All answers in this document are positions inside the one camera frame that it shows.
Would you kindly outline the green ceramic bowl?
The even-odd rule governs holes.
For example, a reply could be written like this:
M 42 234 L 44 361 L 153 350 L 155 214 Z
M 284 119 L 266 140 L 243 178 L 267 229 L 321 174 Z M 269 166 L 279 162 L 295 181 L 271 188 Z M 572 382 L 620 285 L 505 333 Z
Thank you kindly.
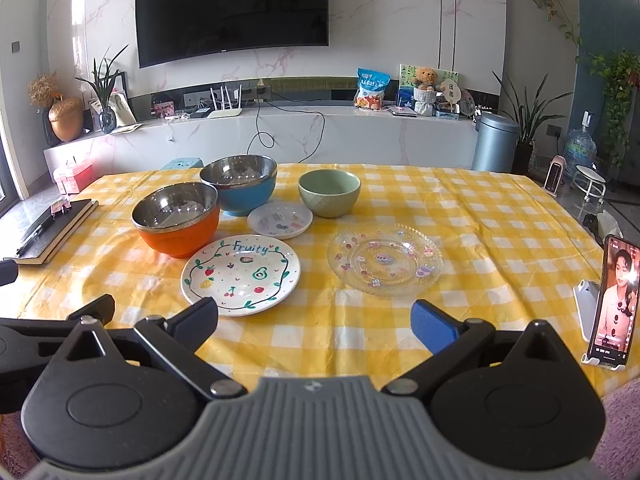
M 298 192 L 303 203 L 321 218 L 340 218 L 352 211 L 358 200 L 361 181 L 349 171 L 316 169 L 298 179 Z

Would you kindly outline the golden round vase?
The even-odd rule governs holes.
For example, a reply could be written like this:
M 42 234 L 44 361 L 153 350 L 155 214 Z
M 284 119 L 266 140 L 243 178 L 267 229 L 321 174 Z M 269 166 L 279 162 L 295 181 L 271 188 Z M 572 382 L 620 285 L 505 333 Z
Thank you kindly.
M 58 139 L 62 142 L 73 141 L 84 128 L 84 103 L 77 96 L 57 100 L 51 106 L 48 117 Z

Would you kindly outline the pink small heater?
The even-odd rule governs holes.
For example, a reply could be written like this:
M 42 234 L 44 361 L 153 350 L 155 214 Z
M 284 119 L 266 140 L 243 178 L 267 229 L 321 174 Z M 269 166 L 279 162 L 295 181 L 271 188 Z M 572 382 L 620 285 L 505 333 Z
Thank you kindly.
M 555 197 L 558 195 L 559 187 L 562 184 L 566 160 L 561 155 L 555 155 L 550 162 L 546 177 L 544 178 L 544 190 Z

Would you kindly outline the white fruity painted plate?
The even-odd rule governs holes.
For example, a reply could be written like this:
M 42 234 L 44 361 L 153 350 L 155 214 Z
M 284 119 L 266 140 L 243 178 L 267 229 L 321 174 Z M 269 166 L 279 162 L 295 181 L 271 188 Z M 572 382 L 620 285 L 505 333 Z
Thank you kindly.
M 293 248 L 273 237 L 246 234 L 215 240 L 184 266 L 181 292 L 195 304 L 212 298 L 221 316 L 268 310 L 290 296 L 302 268 Z

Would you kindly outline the smartphone on stand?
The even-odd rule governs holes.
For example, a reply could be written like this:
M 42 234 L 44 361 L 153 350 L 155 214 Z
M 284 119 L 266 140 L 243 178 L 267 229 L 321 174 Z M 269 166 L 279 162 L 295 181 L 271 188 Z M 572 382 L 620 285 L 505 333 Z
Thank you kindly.
M 627 364 L 639 312 L 639 246 L 620 236 L 604 239 L 602 280 L 584 362 Z

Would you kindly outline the potted long leaf plant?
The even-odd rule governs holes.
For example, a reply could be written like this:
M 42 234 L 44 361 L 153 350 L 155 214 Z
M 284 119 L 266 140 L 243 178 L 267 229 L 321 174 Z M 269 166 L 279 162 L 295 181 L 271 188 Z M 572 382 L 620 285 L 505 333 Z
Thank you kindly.
M 547 108 L 556 101 L 568 98 L 572 92 L 563 92 L 553 98 L 544 99 L 542 92 L 546 86 L 548 74 L 544 75 L 540 84 L 533 94 L 529 94 L 528 88 L 524 86 L 521 90 L 515 87 L 512 79 L 507 73 L 502 77 L 492 73 L 498 81 L 501 92 L 506 97 L 510 108 L 502 110 L 507 118 L 518 125 L 518 143 L 512 162 L 512 174 L 527 174 L 529 162 L 534 151 L 534 137 L 538 129 L 546 122 L 564 118 L 562 114 L 549 114 Z

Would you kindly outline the light blue plastic stool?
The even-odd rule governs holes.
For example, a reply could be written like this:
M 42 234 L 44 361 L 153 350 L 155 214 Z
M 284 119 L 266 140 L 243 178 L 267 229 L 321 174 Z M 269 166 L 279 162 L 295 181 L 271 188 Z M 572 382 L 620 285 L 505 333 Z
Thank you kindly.
M 170 162 L 166 162 L 162 167 L 162 170 L 183 170 L 203 167 L 204 162 L 198 157 L 180 157 L 171 159 Z

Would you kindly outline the grey metal trash bin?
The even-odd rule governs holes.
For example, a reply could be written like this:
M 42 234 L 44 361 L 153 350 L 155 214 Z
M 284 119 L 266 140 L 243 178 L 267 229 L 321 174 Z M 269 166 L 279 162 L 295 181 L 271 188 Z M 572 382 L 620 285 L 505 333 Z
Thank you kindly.
M 483 113 L 476 118 L 475 130 L 477 141 L 472 169 L 507 174 L 520 138 L 518 123 L 506 116 Z

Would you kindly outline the green plant in glass vase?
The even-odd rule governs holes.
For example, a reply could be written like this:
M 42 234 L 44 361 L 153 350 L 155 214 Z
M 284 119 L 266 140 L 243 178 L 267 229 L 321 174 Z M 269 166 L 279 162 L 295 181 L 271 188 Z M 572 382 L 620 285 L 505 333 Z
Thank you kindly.
M 110 99 L 116 80 L 120 77 L 122 71 L 119 68 L 113 70 L 113 65 L 119 55 L 126 49 L 127 47 L 122 47 L 110 60 L 105 56 L 100 62 L 93 60 L 90 79 L 76 76 L 77 80 L 88 84 L 98 98 L 101 105 L 101 111 L 99 112 L 100 126 L 104 133 L 111 133 L 116 128 L 116 115 L 111 108 Z

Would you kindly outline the clear glass sticker plate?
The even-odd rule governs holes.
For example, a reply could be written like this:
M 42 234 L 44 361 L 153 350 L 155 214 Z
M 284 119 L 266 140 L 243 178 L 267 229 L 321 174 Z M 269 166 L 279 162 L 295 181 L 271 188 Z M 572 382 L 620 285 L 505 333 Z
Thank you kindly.
M 334 274 L 376 296 L 418 296 L 442 273 L 442 254 L 422 232 L 404 224 L 356 224 L 326 248 Z

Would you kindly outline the blue steel bowl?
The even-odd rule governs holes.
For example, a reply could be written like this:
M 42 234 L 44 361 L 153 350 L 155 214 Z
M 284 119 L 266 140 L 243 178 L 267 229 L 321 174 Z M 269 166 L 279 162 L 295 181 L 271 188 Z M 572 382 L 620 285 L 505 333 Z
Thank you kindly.
M 270 199 L 278 174 L 277 162 L 264 155 L 232 155 L 200 170 L 202 182 L 216 188 L 220 208 L 232 216 L 247 216 Z

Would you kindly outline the orange steel bowl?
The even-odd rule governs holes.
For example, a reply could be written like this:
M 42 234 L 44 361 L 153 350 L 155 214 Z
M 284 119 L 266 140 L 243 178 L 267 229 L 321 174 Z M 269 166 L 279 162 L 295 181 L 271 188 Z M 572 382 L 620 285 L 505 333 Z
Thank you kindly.
M 156 252 L 185 259 L 213 240 L 219 216 L 216 188 L 203 182 L 182 182 L 142 198 L 131 220 L 142 240 Z

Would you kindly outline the pink storage box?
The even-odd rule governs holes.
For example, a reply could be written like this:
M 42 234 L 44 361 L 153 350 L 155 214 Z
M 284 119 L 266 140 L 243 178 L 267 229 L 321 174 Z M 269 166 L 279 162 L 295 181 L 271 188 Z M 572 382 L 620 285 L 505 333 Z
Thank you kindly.
M 76 195 L 96 180 L 91 160 L 76 162 L 68 160 L 64 165 L 53 170 L 53 179 L 58 192 L 64 195 Z

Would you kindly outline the small white sticker plate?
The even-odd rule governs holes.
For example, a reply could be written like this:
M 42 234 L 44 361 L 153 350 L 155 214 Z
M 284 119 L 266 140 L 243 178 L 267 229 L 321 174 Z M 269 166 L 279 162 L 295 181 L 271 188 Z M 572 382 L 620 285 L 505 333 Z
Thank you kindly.
M 248 227 L 263 236 L 289 240 L 311 226 L 314 214 L 302 203 L 271 202 L 247 216 Z

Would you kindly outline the black pen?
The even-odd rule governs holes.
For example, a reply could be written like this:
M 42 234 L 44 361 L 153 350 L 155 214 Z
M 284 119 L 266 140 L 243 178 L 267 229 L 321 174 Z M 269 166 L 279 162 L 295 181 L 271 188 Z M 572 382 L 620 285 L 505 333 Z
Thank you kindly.
M 15 251 L 17 257 L 21 256 L 26 250 L 34 244 L 34 241 L 40 237 L 44 232 L 47 232 L 51 226 L 54 225 L 56 213 L 46 210 L 40 218 L 29 228 L 28 233 L 21 240 Z

